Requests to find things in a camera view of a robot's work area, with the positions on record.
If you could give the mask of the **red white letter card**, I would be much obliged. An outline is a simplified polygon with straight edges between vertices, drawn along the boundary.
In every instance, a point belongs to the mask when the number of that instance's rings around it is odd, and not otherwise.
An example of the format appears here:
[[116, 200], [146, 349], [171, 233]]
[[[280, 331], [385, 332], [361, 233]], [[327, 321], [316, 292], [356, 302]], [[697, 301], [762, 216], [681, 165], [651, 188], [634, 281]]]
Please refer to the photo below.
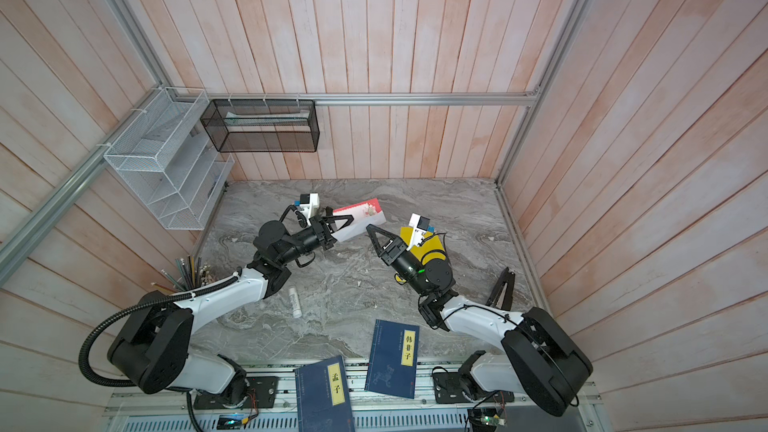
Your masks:
[[365, 234], [368, 225], [380, 226], [386, 222], [386, 216], [377, 198], [335, 209], [333, 215], [351, 215], [353, 217], [350, 225], [345, 225], [343, 222], [339, 230], [332, 233], [333, 237], [339, 242], [345, 242], [358, 235]]

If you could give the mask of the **yellow envelope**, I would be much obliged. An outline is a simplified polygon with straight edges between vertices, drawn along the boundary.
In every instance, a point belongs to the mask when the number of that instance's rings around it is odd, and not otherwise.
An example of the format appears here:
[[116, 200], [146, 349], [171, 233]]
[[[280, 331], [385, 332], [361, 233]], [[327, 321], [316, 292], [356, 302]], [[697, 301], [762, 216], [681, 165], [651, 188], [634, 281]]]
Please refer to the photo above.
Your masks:
[[435, 259], [448, 260], [445, 247], [439, 235], [427, 232], [423, 237], [423, 244], [417, 243], [410, 252], [424, 265]]

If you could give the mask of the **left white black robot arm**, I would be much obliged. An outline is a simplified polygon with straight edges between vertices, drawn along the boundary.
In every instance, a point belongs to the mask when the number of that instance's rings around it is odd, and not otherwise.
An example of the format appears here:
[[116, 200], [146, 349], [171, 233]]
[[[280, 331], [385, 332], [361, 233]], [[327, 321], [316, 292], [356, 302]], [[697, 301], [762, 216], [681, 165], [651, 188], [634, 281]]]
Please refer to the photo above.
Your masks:
[[[249, 386], [246, 371], [227, 357], [192, 353], [192, 336], [219, 317], [276, 294], [291, 275], [289, 263], [313, 256], [319, 248], [332, 248], [337, 233], [349, 229], [353, 221], [349, 214], [302, 218], [296, 233], [289, 232], [282, 220], [263, 224], [254, 239], [252, 261], [227, 278], [183, 293], [150, 292], [97, 325], [79, 351], [81, 374], [104, 387], [136, 386], [146, 394], [197, 390], [218, 395], [233, 406], [240, 404]], [[120, 379], [97, 373], [90, 363], [92, 346], [116, 322], [123, 326], [107, 359], [122, 373]]]

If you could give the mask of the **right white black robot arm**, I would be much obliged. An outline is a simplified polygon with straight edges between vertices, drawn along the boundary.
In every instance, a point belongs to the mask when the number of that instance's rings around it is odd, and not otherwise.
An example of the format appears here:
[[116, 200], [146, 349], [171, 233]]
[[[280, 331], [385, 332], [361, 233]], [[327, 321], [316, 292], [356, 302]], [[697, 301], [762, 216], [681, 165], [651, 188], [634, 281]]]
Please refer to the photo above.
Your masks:
[[456, 376], [466, 398], [524, 394], [556, 417], [579, 405], [593, 365], [546, 310], [520, 313], [474, 302], [453, 289], [448, 261], [422, 263], [398, 235], [376, 225], [366, 230], [376, 255], [418, 294], [418, 311], [430, 328], [466, 334], [501, 351], [478, 350], [462, 364]]

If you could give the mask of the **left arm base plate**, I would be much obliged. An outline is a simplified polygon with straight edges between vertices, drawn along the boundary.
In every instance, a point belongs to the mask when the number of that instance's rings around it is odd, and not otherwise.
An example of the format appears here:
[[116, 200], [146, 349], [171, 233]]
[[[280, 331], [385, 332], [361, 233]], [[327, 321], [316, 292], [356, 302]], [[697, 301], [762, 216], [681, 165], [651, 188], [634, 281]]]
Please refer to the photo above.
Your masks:
[[196, 410], [271, 409], [275, 404], [278, 381], [277, 376], [249, 376], [236, 379], [235, 384], [228, 386], [221, 394], [198, 393], [193, 407]]

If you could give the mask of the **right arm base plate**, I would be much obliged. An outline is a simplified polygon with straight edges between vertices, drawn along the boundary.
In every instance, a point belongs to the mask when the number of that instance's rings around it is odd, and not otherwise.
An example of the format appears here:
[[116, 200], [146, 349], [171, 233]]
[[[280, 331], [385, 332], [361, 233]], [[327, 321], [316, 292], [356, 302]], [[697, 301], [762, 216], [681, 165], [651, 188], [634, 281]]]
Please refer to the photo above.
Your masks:
[[513, 369], [499, 364], [481, 364], [471, 370], [455, 372], [436, 367], [431, 378], [434, 398], [438, 404], [477, 402], [494, 391], [522, 390]]

